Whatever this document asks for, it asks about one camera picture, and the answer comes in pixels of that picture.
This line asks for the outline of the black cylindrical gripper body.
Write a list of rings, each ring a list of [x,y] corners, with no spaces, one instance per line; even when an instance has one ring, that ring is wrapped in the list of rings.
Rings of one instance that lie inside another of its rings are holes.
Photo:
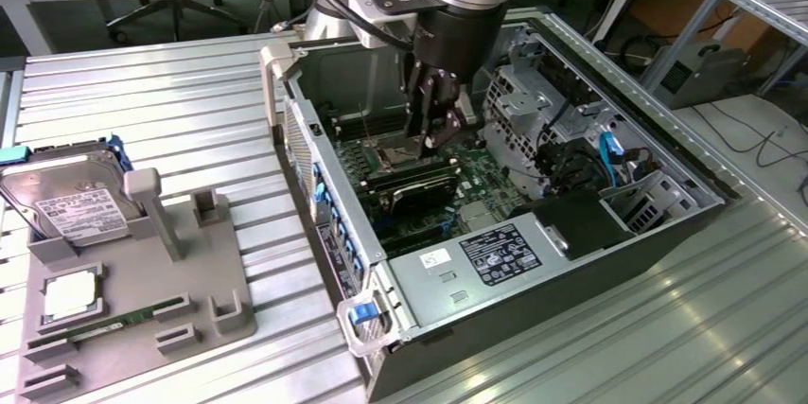
[[[422,11],[417,16],[415,56],[429,66],[471,82],[494,48],[506,7]]]

